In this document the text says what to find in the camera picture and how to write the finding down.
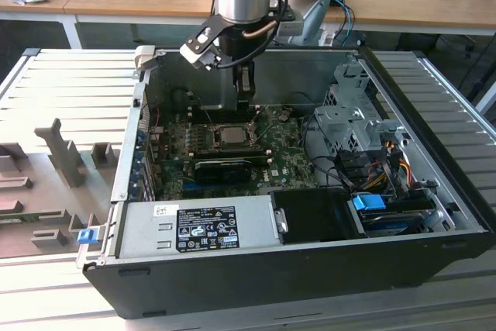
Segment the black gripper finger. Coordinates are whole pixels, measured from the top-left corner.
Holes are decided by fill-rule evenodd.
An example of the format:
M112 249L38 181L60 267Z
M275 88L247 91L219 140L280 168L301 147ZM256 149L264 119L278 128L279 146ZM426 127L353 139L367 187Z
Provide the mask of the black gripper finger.
M255 63L250 60L232 69L233 85L236 88L236 109L246 111L256 93L254 82Z

